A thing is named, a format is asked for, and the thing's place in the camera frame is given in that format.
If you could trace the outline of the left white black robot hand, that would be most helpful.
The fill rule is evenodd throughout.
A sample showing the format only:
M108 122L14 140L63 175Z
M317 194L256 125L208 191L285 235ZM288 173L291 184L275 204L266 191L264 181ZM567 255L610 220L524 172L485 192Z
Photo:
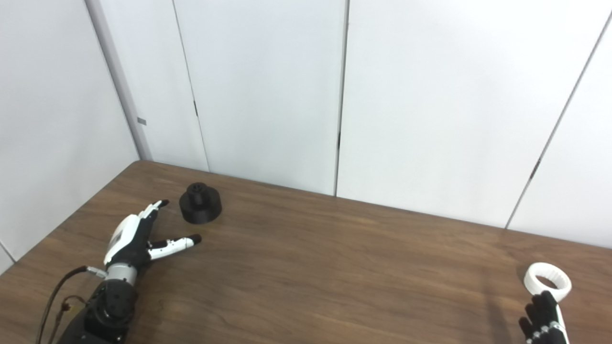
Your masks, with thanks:
M150 235L159 211L170 201L147 205L139 214L130 214L115 229L103 263L107 279L135 279L146 264L182 252L201 243L202 237L186 237L151 242Z

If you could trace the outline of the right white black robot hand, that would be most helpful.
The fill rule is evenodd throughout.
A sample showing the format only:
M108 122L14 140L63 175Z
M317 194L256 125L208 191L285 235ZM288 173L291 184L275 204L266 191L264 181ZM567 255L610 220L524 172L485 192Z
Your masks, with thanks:
M531 298L526 316L518 320L527 344L569 344L559 303L550 291Z

